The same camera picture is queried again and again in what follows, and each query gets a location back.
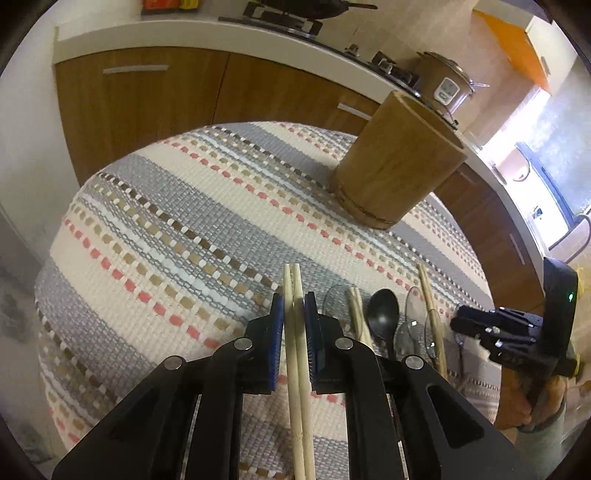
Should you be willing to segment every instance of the chopsticks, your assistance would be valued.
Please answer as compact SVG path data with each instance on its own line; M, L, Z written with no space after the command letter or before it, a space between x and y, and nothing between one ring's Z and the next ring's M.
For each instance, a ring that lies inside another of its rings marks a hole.
M447 380L447 360L445 357L445 349L443 346L443 331L441 329L441 318L439 312L435 307L435 300L433 299L433 290L431 289L431 282L427 276L427 269L423 264L417 264L418 276L421 280L423 288L423 295L425 297L425 304L427 305L427 315L429 316L429 323L431 324L431 331L433 332L433 340L435 342L435 363L437 372L445 380Z
M365 322L363 316L363 300L361 299L361 293L357 287L351 287L347 289L347 297L349 299L349 313L351 320L353 320L353 327L357 334L357 339L373 349L371 335L369 334L369 328Z
M316 480L304 293L299 264L283 266L285 359L295 480Z

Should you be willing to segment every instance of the yellow package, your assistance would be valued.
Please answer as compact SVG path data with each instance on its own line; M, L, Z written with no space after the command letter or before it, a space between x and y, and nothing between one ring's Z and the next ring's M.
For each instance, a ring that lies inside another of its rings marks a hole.
M181 0L180 8L183 10L191 10L199 6L199 0Z

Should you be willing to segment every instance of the striped tablecloth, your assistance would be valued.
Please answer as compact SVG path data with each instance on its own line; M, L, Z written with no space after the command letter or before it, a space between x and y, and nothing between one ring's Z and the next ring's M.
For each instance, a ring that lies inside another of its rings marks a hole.
M211 355L266 314L286 262L301 265L317 299L338 284L365 297L390 288L404 308L422 261L444 322L458 302L491 307L474 252L435 197L390 232L336 203L326 186L354 139L288 123L205 127L138 150L80 189L35 289L41 376L68 448L165 357ZM465 366L466 396L493 420L500 369L471 342ZM318 477L348 478L343 398L313 397ZM292 474L284 356L278 391L245 399L241 471Z

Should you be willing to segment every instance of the pot lid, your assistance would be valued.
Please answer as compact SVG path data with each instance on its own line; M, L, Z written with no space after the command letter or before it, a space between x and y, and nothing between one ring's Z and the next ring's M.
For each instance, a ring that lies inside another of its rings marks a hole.
M460 67L455 61L445 58L443 55L439 55L439 53L435 53L434 51L426 51L424 52L424 54L431 55L432 57L436 58L437 60L443 62L445 65L450 67L454 72L456 72L460 77L462 77L466 81L466 83L470 87L470 90L475 92L474 85L476 84L476 82L474 82L468 76L466 71L462 67Z

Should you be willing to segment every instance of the metal screw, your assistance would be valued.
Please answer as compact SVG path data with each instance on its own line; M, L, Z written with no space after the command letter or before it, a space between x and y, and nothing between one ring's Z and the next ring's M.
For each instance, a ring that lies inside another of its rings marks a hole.
M250 338L242 337L234 342L234 348L236 350L248 350L252 347L252 340Z
M413 370L420 370L423 368L423 365L425 364L425 362L423 362L423 359L416 355L408 356L404 363L407 364L407 367L412 368Z
M337 338L335 346L341 350L349 350L350 348L353 348L353 340L347 337Z
M169 356L164 361L164 368L166 370L176 370L177 368L181 368L182 364L183 364L183 359L180 358L179 356L173 355L173 356Z

